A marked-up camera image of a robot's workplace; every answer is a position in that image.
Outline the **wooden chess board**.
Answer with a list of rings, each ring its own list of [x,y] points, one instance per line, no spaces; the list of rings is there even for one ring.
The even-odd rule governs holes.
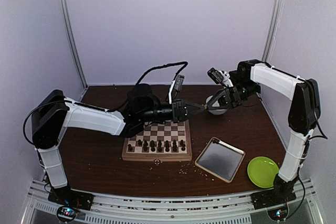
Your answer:
[[[142,152],[142,147],[138,145],[138,140],[148,142],[148,151]],[[151,152],[150,142],[155,142],[155,152]],[[163,152],[157,152],[157,142],[162,141]],[[178,152],[172,153],[173,140],[176,140]],[[186,145],[185,151],[181,150],[180,141],[183,140]],[[165,141],[170,142],[170,152],[165,152]],[[133,146],[133,152],[128,152],[128,144]],[[166,121],[164,124],[150,123],[134,137],[126,138],[122,151],[124,161],[164,161],[164,162],[188,162],[192,160],[192,144],[190,135],[189,121],[174,123]]]

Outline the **metal tray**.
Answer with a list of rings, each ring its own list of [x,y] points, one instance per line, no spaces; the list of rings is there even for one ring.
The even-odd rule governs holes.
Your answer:
[[[245,157],[245,151],[212,137],[195,160],[195,166],[231,183]]]

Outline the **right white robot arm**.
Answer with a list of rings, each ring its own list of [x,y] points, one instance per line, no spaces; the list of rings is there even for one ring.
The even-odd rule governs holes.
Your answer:
[[[262,88],[287,99],[289,139],[284,160],[275,176],[274,188],[269,192],[272,203],[281,203],[298,180],[310,141],[319,127],[321,106],[318,83],[315,79],[289,74],[257,59],[241,61],[235,70],[229,72],[210,68],[207,74],[222,87],[206,103],[210,111],[241,106],[251,95],[261,93]]]

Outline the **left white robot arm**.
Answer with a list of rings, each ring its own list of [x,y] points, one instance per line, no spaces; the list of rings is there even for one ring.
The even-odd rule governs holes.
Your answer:
[[[32,142],[52,192],[64,205],[71,205],[76,199],[75,192],[68,183],[58,147],[63,128],[76,127],[133,137],[144,130],[146,122],[183,122],[204,109],[201,104],[182,99],[163,103],[145,83],[135,85],[128,92],[120,110],[83,104],[65,97],[61,90],[54,90],[32,111]]]

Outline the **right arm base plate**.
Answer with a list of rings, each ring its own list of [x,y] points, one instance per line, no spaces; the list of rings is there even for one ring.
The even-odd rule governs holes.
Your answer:
[[[250,197],[255,210],[285,204],[297,198],[295,193],[290,193],[289,196],[278,196],[273,189],[252,193]]]

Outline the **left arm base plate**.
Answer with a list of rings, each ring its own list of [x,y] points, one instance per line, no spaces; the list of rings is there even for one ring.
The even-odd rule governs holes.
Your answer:
[[[59,205],[71,206],[80,210],[90,210],[94,195],[79,191],[71,191],[70,193],[50,193],[48,200]]]

